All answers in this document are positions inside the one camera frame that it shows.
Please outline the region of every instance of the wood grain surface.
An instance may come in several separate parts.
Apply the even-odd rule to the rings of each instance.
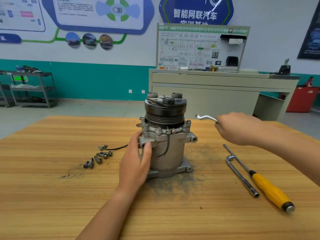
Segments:
[[[118,183],[114,152],[94,169],[82,164],[98,145],[128,143],[138,118],[50,116],[0,140],[0,239],[75,239]],[[277,122],[270,122],[291,130]],[[192,121],[186,144],[193,173],[150,179],[139,191],[121,239],[318,239],[320,188],[279,157],[223,140],[212,121]],[[261,193],[253,198],[226,165],[226,143],[296,206],[282,212]],[[239,164],[235,167],[254,186]]]

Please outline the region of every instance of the circular photo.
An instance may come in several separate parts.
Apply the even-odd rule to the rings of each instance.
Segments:
[[[82,43],[88,49],[94,49],[97,46],[97,39],[93,34],[86,33],[82,37]]]
[[[80,46],[80,38],[74,32],[66,34],[66,43],[72,48],[78,48]]]
[[[113,40],[109,35],[103,34],[99,38],[100,46],[105,49],[109,50],[113,47]]]

